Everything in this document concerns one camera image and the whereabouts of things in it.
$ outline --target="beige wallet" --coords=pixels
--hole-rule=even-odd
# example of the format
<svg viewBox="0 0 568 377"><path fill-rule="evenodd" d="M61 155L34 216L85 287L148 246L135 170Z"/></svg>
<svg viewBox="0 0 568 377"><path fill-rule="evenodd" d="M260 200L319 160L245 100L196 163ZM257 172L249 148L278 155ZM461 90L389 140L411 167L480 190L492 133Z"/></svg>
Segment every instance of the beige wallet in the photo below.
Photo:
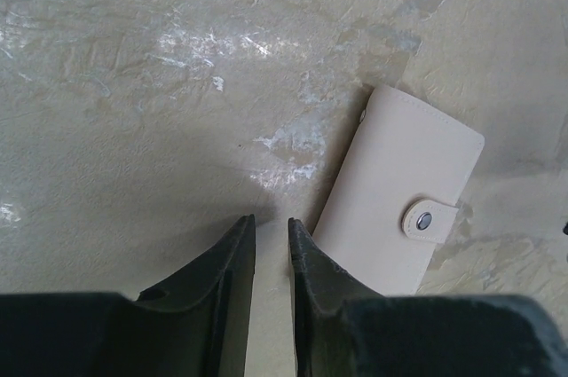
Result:
<svg viewBox="0 0 568 377"><path fill-rule="evenodd" d="M415 294L483 146L483 136L421 100L376 88L316 244L376 292Z"/></svg>

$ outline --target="metal snap button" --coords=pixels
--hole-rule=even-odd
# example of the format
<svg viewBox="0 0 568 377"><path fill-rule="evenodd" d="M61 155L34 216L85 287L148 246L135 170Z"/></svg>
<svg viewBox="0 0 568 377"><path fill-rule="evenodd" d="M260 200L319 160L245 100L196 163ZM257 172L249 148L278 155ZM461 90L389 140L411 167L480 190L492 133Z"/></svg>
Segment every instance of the metal snap button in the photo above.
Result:
<svg viewBox="0 0 568 377"><path fill-rule="evenodd" d="M425 229L428 229L431 223L432 215L430 213L423 213L416 221L416 229L418 231L424 231Z"/></svg>

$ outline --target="pink wallet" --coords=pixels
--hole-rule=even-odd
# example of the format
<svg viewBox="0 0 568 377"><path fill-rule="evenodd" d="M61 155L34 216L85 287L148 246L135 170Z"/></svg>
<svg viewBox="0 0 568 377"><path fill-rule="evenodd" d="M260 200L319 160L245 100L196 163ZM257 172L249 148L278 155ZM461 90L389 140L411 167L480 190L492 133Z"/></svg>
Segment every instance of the pink wallet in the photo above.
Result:
<svg viewBox="0 0 568 377"><path fill-rule="evenodd" d="M353 277L383 295L413 295L484 146L436 108L375 89L313 234Z"/></svg>

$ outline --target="black object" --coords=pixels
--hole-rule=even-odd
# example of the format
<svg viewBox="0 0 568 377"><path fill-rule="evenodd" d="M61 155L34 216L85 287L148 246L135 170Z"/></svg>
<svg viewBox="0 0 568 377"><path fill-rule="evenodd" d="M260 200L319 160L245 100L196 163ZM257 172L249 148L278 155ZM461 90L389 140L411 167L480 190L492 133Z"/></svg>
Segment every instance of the black object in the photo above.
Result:
<svg viewBox="0 0 568 377"><path fill-rule="evenodd" d="M118 294L0 296L3 377L244 374L255 218L131 302Z"/></svg>
<svg viewBox="0 0 568 377"><path fill-rule="evenodd" d="M562 337L528 298L382 297L299 220L288 239L298 376L568 376Z"/></svg>

